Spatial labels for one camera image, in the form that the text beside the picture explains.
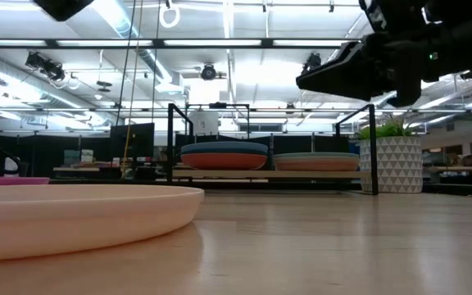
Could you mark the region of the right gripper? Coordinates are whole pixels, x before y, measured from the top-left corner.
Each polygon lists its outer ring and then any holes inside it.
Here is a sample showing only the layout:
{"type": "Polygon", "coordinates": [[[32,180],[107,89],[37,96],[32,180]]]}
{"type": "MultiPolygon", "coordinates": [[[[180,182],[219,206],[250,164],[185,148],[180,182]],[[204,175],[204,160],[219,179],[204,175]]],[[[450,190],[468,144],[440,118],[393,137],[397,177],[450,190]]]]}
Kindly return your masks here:
{"type": "Polygon", "coordinates": [[[395,91],[388,104],[408,107],[421,95],[423,71],[420,43],[375,33],[343,43],[333,61],[300,74],[296,84],[303,90],[364,101],[395,91]]]}

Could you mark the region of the terracotta plate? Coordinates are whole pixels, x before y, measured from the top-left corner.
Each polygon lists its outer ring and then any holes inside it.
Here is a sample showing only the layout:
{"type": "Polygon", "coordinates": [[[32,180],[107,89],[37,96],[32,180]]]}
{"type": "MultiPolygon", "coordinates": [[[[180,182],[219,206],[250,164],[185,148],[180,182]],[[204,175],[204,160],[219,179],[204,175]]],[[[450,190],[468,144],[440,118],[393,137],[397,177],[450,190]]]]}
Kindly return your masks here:
{"type": "Polygon", "coordinates": [[[277,170],[297,170],[297,171],[355,171],[359,165],[358,160],[347,159],[316,159],[316,160],[291,160],[276,161],[277,170]]]}

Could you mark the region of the light blue plate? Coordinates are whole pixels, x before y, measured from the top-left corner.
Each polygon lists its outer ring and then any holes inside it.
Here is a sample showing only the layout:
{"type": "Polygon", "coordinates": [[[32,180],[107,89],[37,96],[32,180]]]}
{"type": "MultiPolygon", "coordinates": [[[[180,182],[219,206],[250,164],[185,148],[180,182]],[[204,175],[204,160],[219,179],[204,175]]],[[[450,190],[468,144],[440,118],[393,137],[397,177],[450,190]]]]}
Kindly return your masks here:
{"type": "Polygon", "coordinates": [[[201,149],[252,149],[267,152],[268,147],[261,143],[237,142],[237,141],[221,141],[221,142],[205,142],[191,143],[184,145],[182,151],[192,151],[201,149]]]}

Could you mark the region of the orange plate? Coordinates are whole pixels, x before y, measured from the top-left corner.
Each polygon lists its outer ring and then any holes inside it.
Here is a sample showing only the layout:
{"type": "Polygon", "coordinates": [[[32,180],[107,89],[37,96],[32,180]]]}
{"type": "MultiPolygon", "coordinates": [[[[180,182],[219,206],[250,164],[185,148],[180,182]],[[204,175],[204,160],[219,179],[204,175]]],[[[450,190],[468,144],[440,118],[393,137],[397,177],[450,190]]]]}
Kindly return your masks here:
{"type": "Polygon", "coordinates": [[[267,161],[267,156],[248,153],[191,153],[181,156],[181,161],[197,170],[257,170],[267,161]]]}

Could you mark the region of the green potted plant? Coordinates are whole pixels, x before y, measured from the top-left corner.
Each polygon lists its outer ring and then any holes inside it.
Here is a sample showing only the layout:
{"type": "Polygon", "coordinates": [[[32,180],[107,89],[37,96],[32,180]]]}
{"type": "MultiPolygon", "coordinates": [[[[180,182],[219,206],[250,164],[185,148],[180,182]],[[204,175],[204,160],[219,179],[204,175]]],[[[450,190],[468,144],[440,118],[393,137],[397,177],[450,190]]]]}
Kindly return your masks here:
{"type": "MultiPolygon", "coordinates": [[[[369,139],[370,131],[370,125],[366,125],[356,134],[356,138],[360,140],[369,139]]],[[[413,135],[413,132],[414,130],[405,123],[403,118],[389,117],[374,124],[376,138],[409,137],[413,135]]]]}

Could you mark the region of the white triangle-patterned plant pot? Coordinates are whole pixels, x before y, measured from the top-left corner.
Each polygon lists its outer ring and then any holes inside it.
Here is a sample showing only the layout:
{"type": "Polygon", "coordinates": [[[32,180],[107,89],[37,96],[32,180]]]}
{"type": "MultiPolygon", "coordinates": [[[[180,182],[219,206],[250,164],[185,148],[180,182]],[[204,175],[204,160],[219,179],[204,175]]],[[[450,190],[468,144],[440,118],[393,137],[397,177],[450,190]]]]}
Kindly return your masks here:
{"type": "Polygon", "coordinates": [[[380,193],[421,193],[423,156],[421,141],[414,136],[376,139],[377,176],[380,193]]]}

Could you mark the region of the white box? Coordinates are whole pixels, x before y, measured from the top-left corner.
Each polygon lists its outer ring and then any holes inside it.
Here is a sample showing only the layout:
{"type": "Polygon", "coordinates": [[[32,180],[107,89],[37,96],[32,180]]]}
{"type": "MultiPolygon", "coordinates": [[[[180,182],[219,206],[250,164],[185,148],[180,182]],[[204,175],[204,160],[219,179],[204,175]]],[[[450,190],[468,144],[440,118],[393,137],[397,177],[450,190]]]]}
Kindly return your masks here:
{"type": "Polygon", "coordinates": [[[219,115],[217,112],[197,110],[188,118],[193,122],[194,135],[216,135],[219,132],[219,115]]]}

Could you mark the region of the wooden workbench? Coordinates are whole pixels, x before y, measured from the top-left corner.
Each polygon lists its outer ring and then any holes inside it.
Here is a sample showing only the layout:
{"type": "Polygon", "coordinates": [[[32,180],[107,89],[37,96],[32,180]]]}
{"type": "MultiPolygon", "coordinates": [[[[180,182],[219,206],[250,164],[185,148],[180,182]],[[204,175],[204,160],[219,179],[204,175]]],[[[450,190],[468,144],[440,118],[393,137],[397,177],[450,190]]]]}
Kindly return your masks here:
{"type": "Polygon", "coordinates": [[[119,170],[120,167],[54,167],[52,168],[53,172],[79,172],[79,173],[84,173],[84,172],[89,172],[89,173],[95,173],[95,172],[104,172],[105,170],[119,170]]]}
{"type": "Polygon", "coordinates": [[[439,172],[471,172],[472,166],[427,166],[423,167],[423,171],[426,173],[439,173],[439,172]]]}

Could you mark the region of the black monitor panel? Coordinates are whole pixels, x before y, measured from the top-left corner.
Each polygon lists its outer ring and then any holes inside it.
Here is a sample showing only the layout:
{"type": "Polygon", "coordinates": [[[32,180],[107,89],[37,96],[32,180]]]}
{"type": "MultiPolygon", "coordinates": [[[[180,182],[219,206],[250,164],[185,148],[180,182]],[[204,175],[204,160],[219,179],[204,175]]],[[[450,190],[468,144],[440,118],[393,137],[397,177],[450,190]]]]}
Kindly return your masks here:
{"type": "Polygon", "coordinates": [[[154,123],[113,126],[110,132],[112,157],[152,157],[154,150],[154,123]]]}

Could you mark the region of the peach plate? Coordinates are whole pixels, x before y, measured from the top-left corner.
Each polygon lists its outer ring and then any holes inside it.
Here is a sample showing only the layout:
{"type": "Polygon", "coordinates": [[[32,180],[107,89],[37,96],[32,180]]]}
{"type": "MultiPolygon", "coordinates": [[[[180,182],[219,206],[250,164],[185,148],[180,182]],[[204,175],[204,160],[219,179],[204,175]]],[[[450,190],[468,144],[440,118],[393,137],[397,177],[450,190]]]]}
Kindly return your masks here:
{"type": "Polygon", "coordinates": [[[137,242],[189,224],[199,188],[127,184],[0,186],[0,260],[137,242]]]}

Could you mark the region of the white cylinder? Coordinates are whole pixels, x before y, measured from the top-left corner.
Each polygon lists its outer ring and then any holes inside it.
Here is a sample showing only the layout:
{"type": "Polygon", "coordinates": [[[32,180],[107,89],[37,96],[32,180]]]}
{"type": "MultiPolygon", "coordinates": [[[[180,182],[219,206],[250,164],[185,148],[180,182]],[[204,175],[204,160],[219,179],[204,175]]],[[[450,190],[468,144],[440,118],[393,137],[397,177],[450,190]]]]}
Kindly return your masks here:
{"type": "Polygon", "coordinates": [[[10,157],[5,158],[4,162],[5,177],[18,177],[20,167],[10,157]]]}

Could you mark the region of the pink plate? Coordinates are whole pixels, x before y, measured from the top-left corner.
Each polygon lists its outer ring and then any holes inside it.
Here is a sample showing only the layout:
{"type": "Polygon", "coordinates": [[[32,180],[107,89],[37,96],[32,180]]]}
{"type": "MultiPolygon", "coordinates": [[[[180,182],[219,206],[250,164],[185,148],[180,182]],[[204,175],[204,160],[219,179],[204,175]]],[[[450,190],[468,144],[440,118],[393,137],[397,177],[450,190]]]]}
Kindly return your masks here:
{"type": "Polygon", "coordinates": [[[45,185],[49,184],[49,178],[33,177],[0,177],[0,186],[5,185],[45,185]]]}

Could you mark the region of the black frame crossbar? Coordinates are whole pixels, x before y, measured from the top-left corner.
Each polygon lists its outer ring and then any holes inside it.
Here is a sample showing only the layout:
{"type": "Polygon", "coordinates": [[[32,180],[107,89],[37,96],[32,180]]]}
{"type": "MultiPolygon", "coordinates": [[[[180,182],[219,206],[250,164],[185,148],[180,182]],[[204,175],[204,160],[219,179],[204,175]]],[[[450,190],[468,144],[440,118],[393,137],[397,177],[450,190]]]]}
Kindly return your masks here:
{"type": "Polygon", "coordinates": [[[0,49],[338,49],[349,39],[0,39],[0,49]]]}

